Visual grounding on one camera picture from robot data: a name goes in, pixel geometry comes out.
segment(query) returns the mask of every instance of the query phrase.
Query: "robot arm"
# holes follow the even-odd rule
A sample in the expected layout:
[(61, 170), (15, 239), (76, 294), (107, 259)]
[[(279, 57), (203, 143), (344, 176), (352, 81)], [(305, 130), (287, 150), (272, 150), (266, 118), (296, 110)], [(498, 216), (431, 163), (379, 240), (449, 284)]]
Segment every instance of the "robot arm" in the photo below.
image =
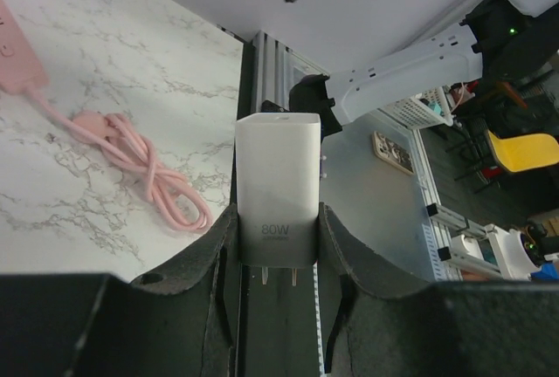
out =
[(422, 43), (327, 79), (306, 79), (290, 93), (290, 109), (319, 113), (328, 135), (433, 87), (482, 76), (520, 79), (559, 49), (557, 2), (485, 0), (464, 21)]

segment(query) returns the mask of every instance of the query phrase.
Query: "gray floor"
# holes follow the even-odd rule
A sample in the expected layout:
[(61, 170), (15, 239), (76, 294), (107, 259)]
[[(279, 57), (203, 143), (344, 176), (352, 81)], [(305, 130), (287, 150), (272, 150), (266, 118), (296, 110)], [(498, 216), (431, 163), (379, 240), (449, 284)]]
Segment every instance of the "gray floor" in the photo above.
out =
[(532, 214), (532, 208), (518, 187), (502, 189), (493, 186), (475, 195), (472, 189), (483, 186), (477, 175), (454, 181), (466, 171), (467, 163), (458, 153), (448, 154), (445, 150), (463, 139), (449, 128), (444, 132), (446, 141), (431, 130), (421, 133), (442, 204), (480, 224), (494, 223), (501, 227), (524, 224)]

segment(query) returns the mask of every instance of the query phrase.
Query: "plastic basket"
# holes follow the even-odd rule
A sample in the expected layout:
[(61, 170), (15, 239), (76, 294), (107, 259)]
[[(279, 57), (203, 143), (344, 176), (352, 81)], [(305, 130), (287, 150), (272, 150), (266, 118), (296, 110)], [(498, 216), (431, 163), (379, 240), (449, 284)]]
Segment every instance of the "plastic basket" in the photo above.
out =
[[(440, 115), (435, 113), (420, 99), (437, 102), (442, 109), (442, 113)], [(399, 100), (394, 104), (385, 106), (383, 110), (412, 130), (434, 127), (440, 124), (451, 126), (453, 123), (451, 110), (442, 87)]]

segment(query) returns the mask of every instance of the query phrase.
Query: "white marble surface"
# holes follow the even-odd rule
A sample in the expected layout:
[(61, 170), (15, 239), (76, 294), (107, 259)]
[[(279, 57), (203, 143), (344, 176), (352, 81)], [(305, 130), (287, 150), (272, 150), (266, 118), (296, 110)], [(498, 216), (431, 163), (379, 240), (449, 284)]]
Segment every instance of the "white marble surface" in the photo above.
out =
[[(241, 44), (170, 0), (4, 0), (72, 115), (125, 113), (215, 217), (227, 205)], [(197, 236), (169, 230), (142, 183), (25, 97), (0, 93), (0, 273), (131, 279)]]

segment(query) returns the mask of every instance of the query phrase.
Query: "pink cable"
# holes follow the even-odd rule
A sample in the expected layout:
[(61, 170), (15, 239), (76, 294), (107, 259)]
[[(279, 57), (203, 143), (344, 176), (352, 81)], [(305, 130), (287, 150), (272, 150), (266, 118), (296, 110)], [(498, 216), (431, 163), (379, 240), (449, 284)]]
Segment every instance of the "pink cable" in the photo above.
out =
[[(146, 182), (146, 198), (155, 203), (171, 228), (204, 233), (211, 226), (210, 208), (188, 184), (186, 176), (165, 168), (157, 159), (152, 142), (139, 135), (124, 115), (110, 113), (103, 116), (84, 111), (69, 120), (56, 111), (39, 90), (28, 88), (27, 93), (56, 121), (68, 127), (76, 140), (99, 144), (101, 152), (116, 166), (140, 174)], [(189, 198), (196, 206), (198, 219), (195, 222), (189, 222), (176, 205), (176, 198), (180, 195)]]

